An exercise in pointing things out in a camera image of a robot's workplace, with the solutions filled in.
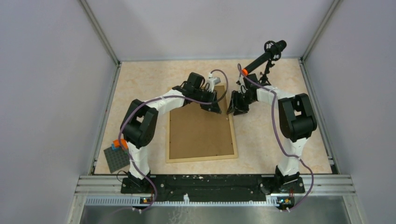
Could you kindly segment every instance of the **beige marbled table surface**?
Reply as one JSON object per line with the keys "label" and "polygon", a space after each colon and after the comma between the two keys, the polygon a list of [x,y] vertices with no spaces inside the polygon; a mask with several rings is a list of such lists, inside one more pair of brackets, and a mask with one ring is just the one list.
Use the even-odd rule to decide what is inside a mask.
{"label": "beige marbled table surface", "polygon": [[[180,85],[187,80],[190,72],[207,77],[213,69],[223,70],[229,79],[230,91],[237,89],[237,63],[242,67],[252,60],[196,60],[196,61],[156,61],[122,63],[120,76],[114,93],[103,142],[100,148],[96,174],[109,174],[104,149],[117,139],[121,122],[134,99],[148,100],[167,92],[170,87]],[[281,59],[275,62],[268,75],[273,86],[293,94],[307,93],[304,79],[297,59]],[[264,71],[264,65],[255,72]],[[225,82],[221,73],[214,73]],[[247,114],[233,117],[239,157],[237,159],[198,161],[185,163],[165,163],[165,135],[167,116],[158,118],[156,133],[149,144],[149,166],[152,174],[273,174],[275,166],[282,158],[282,152],[276,142],[271,124],[271,106],[255,102],[250,105]],[[279,130],[278,113],[276,123]],[[305,163],[314,173],[331,173],[327,154],[319,132],[312,133],[305,145],[303,156]],[[308,170],[300,166],[301,173]]]}

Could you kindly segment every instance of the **black mounting base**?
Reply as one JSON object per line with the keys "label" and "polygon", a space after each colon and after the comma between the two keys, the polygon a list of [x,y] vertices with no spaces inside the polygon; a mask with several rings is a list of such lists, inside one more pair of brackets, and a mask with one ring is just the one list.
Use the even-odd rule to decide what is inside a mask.
{"label": "black mounting base", "polygon": [[[149,175],[158,189],[157,201],[183,201],[188,194],[192,202],[265,201],[271,193],[304,193],[302,178],[279,186],[273,175]],[[148,181],[136,184],[130,178],[122,180],[121,193],[147,193],[153,189]]]}

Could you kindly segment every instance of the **brown board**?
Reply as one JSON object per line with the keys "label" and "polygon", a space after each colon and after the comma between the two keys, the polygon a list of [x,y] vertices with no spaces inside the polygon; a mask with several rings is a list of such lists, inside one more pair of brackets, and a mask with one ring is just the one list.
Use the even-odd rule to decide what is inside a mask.
{"label": "brown board", "polygon": [[[218,98],[224,85],[214,88]],[[219,102],[222,114],[201,109],[190,103],[170,111],[166,136],[166,162],[207,161],[238,158],[232,115],[228,101]]]}

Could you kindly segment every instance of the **light wood border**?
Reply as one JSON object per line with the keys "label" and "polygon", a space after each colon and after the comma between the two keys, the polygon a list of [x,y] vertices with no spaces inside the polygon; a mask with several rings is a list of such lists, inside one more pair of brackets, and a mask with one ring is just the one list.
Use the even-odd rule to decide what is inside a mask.
{"label": "light wood border", "polygon": [[[228,100],[227,95],[224,97],[225,100],[227,101],[227,105],[230,104],[230,101]],[[234,123],[233,123],[233,116],[232,114],[228,115],[228,121],[230,122],[230,129],[231,129],[231,139],[233,142],[233,155],[218,155],[218,156],[205,156],[205,157],[193,157],[193,158],[183,158],[183,159],[170,159],[170,112],[167,114],[167,124],[166,124],[166,156],[165,156],[165,162],[166,163],[176,163],[176,162],[197,162],[197,161],[209,161],[209,160],[225,160],[225,159],[236,159],[238,158],[238,150],[236,146],[236,140],[235,140],[235,129],[234,129]]]}

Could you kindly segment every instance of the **purple cable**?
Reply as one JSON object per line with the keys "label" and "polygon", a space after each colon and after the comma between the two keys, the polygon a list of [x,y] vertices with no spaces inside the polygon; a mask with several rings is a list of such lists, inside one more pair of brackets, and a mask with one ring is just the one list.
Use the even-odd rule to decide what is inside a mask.
{"label": "purple cable", "polygon": [[[215,71],[219,71],[219,72],[221,72],[221,73],[224,75],[224,78],[226,79],[226,91],[225,91],[225,93],[227,93],[227,91],[228,91],[228,78],[227,78],[227,75],[225,74],[225,72],[223,72],[223,71],[220,70],[220,69],[214,69],[213,71],[211,71],[211,73],[213,73],[213,72],[215,72]],[[172,96],[164,96],[163,98],[164,98],[164,99],[167,99],[167,98],[183,98],[183,99],[189,100],[189,101],[194,102],[194,103],[197,103],[197,104],[211,105],[211,104],[213,104],[213,103],[215,103],[215,102],[219,102],[223,97],[219,98],[217,101],[208,102],[208,103],[206,103],[206,102],[201,102],[201,101],[197,101],[197,100],[194,100],[194,99],[185,97],[185,96],[176,96],[176,95],[172,95]],[[140,175],[142,175],[142,176],[144,177],[144,179],[146,179],[146,180],[151,184],[151,186],[153,186],[153,189],[154,189],[154,198],[153,198],[153,200],[150,202],[150,204],[149,204],[146,208],[142,209],[141,212],[144,212],[144,211],[148,210],[148,209],[153,205],[153,203],[154,203],[154,202],[156,201],[156,199],[157,199],[158,190],[157,190],[157,187],[155,186],[155,184],[150,180],[150,178],[148,178],[144,173],[142,173],[142,172],[139,170],[139,168],[136,166],[136,163],[135,163],[135,161],[134,161],[132,155],[129,153],[129,150],[126,150],[125,147],[122,145],[122,143],[121,143],[121,134],[122,134],[122,132],[124,131],[125,126],[127,125],[127,123],[132,119],[132,117],[136,114],[136,112],[137,112],[138,110],[140,110],[140,109],[141,109],[142,107],[144,107],[144,105],[146,105],[146,104],[155,102],[155,101],[157,101],[157,100],[161,100],[161,99],[163,99],[163,98],[154,98],[154,99],[150,99],[150,100],[144,101],[142,104],[140,104],[136,109],[134,109],[134,111],[132,111],[132,113],[129,115],[129,117],[125,120],[125,122],[124,122],[124,123],[122,124],[122,126],[121,126],[120,132],[118,133],[118,142],[119,142],[120,146],[122,147],[122,150],[124,150],[124,151],[127,152],[128,156],[129,156],[129,158],[130,158],[130,160],[132,161],[132,165],[134,166],[134,168],[136,169],[136,171],[137,171]],[[135,209],[135,208],[133,208],[133,207],[123,207],[123,208],[119,208],[119,209],[117,209],[117,210],[111,212],[111,213],[108,214],[107,216],[105,216],[105,217],[99,222],[99,224],[101,224],[104,220],[108,219],[110,216],[112,216],[112,215],[114,215],[115,213],[117,213],[117,212],[119,212],[119,211],[122,211],[122,210],[135,210],[135,211],[139,211],[139,209]]]}
{"label": "purple cable", "polygon": [[313,177],[313,171],[312,171],[312,169],[309,168],[309,167],[304,163],[304,161],[303,161],[302,159],[300,159],[297,155],[287,154],[286,151],[284,150],[283,146],[282,146],[281,140],[279,139],[278,131],[277,131],[277,129],[276,129],[276,124],[275,124],[275,102],[276,102],[276,97],[277,97],[276,92],[273,91],[273,90],[270,90],[270,89],[268,89],[268,88],[265,88],[264,86],[261,86],[261,85],[255,83],[255,82],[253,82],[253,81],[252,81],[251,79],[249,79],[248,77],[246,77],[246,76],[242,73],[242,67],[241,67],[240,64],[238,64],[237,67],[238,67],[239,74],[242,75],[244,79],[246,79],[247,81],[249,81],[251,84],[253,84],[253,85],[255,85],[255,86],[258,86],[258,87],[260,87],[260,88],[262,88],[262,89],[265,89],[265,90],[267,90],[267,91],[269,91],[269,92],[271,92],[271,93],[274,94],[274,99],[272,100],[272,105],[271,105],[271,117],[272,117],[272,128],[274,129],[276,141],[278,142],[278,145],[279,145],[279,147],[281,148],[281,151],[282,151],[282,153],[283,153],[285,156],[287,156],[287,157],[294,157],[294,158],[299,159],[300,162],[301,162],[301,164],[302,164],[305,168],[307,168],[307,169],[309,170],[309,172],[311,173],[312,183],[311,183],[311,185],[310,185],[310,188],[308,189],[307,193],[303,196],[303,198],[302,198],[296,205],[294,205],[293,208],[289,209],[289,211],[292,211],[292,210],[296,209],[296,208],[301,204],[301,202],[303,202],[303,201],[307,198],[307,196],[310,194],[310,192],[312,191],[312,188],[313,188],[313,179],[314,179],[314,177]]}

